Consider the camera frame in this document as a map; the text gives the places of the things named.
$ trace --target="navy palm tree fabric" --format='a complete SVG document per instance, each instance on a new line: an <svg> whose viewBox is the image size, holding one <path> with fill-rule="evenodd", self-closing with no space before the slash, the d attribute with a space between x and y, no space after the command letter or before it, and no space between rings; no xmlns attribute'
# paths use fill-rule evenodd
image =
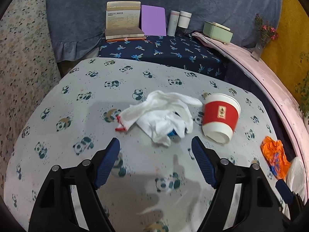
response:
<svg viewBox="0 0 309 232"><path fill-rule="evenodd" d="M198 40L169 36L148 36L146 40L109 42L102 39L99 57L152 62L201 73L224 80L228 60Z"/></svg>

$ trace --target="pink bed frame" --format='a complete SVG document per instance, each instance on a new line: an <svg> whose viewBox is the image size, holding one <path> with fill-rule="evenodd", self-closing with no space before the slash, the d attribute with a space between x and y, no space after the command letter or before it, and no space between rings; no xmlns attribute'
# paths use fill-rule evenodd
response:
<svg viewBox="0 0 309 232"><path fill-rule="evenodd" d="M251 53L232 43L223 43L207 38L201 33L195 32L194 36L200 38L203 44L211 45L221 54L232 60L267 96L290 137L296 156L305 167L306 184L305 200L309 192L309 134L305 128L302 114L298 109L298 103L291 93L282 84L274 72L262 61L255 61Z"/></svg>

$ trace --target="glass vase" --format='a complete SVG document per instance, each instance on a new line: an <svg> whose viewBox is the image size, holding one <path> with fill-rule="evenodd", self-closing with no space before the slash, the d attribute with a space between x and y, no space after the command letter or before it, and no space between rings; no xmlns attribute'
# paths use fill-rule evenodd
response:
<svg viewBox="0 0 309 232"><path fill-rule="evenodd" d="M265 49L269 41L270 41L270 38L259 38L251 54L251 57L255 59L256 61L259 61L263 53L263 50Z"/></svg>

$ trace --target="orange plastic bag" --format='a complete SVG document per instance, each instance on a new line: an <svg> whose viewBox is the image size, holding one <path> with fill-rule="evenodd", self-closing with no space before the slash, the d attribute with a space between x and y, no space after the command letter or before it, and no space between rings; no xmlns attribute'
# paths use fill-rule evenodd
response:
<svg viewBox="0 0 309 232"><path fill-rule="evenodd" d="M286 159L281 140L274 141L266 136L261 144L261 150L273 175L278 180L284 180L291 163Z"/></svg>

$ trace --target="white bottle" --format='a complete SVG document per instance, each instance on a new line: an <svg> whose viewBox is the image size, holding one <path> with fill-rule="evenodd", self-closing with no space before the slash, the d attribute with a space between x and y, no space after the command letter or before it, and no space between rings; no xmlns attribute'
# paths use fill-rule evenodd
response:
<svg viewBox="0 0 309 232"><path fill-rule="evenodd" d="M170 21L168 22L167 35L175 36L180 12L171 10Z"/></svg>
<svg viewBox="0 0 309 232"><path fill-rule="evenodd" d="M192 14L189 12L180 11L178 25L176 28L176 36L184 37L189 26L191 16Z"/></svg>

